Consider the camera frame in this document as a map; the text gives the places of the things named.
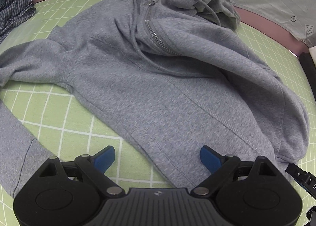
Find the grey zip hoodie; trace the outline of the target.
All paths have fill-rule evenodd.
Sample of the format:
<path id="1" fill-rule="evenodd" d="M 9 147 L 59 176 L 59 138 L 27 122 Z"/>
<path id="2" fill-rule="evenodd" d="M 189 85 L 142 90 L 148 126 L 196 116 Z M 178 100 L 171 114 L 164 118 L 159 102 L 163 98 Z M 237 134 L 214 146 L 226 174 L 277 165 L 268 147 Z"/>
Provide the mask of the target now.
<path id="1" fill-rule="evenodd" d="M 284 172 L 308 149 L 308 112 L 237 36 L 230 0 L 103 0 L 1 54 L 9 80 L 56 84 L 175 187 L 209 175 L 207 145 Z"/>

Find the black folded garment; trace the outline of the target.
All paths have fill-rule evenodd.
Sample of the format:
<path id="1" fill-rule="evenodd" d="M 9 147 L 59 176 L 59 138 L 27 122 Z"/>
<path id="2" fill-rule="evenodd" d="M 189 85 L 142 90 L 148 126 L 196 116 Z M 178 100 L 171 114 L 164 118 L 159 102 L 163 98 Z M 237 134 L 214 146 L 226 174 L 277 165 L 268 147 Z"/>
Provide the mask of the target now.
<path id="1" fill-rule="evenodd" d="M 312 89 L 315 89 L 315 64 L 310 53 L 303 52 L 299 56 L 299 62 Z"/>

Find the white folded garment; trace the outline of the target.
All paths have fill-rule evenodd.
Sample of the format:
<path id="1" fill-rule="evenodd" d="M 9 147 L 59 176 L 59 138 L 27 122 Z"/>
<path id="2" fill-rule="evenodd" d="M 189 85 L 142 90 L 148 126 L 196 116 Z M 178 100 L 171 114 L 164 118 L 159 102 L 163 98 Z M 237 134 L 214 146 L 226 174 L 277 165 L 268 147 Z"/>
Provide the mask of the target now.
<path id="1" fill-rule="evenodd" d="M 314 64 L 316 64 L 316 46 L 311 47 L 308 50 L 309 50 L 309 54 L 311 55 Z"/>

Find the blue plaid crumpled cloth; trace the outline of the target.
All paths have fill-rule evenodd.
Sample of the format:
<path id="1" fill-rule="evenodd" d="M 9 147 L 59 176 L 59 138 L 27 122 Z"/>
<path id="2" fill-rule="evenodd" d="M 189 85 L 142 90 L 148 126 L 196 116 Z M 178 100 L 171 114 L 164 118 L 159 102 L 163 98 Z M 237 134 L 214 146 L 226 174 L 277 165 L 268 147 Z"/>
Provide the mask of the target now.
<path id="1" fill-rule="evenodd" d="M 35 15 L 33 0 L 1 0 L 1 42 L 10 32 Z"/>

